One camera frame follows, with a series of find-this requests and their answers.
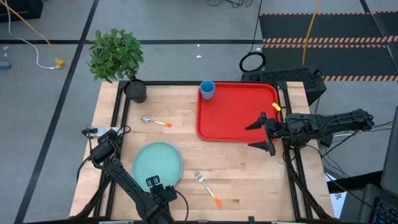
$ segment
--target potted plant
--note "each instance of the potted plant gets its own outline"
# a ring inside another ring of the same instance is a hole
[[[90,71],[95,74],[94,80],[100,78],[112,83],[112,80],[127,76],[129,83],[124,87],[126,96],[136,103],[144,102],[147,98],[146,86],[136,78],[139,64],[144,62],[140,42],[124,29],[112,29],[110,34],[104,35],[97,30],[95,37],[94,45],[90,47],[92,59],[88,63]]]

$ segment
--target red tray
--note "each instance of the red tray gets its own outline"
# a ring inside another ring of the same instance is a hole
[[[205,100],[198,94],[197,133],[211,141],[267,141],[264,128],[245,130],[265,111],[276,118],[274,87],[267,84],[216,82],[213,97]]]

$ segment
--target teal plate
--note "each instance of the teal plate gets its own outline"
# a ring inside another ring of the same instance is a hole
[[[146,180],[158,175],[163,187],[175,185],[182,175],[182,156],[167,142],[153,142],[144,146],[132,162],[132,177],[149,192]]]

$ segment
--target fork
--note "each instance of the fork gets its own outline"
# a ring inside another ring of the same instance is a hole
[[[199,172],[195,172],[195,177],[197,178],[197,180],[199,180],[199,183],[202,183],[206,187],[206,189],[209,191],[209,193],[213,197],[214,201],[216,202],[217,207],[222,208],[223,203],[213,194],[213,192],[210,190],[209,186],[207,186],[205,179],[202,177],[202,175]]]

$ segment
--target blue cup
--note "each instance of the blue cup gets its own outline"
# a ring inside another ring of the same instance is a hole
[[[210,81],[210,80],[205,80],[200,84],[200,93],[201,96],[205,100],[210,100],[211,97],[214,94],[214,89],[216,88],[216,85]]]

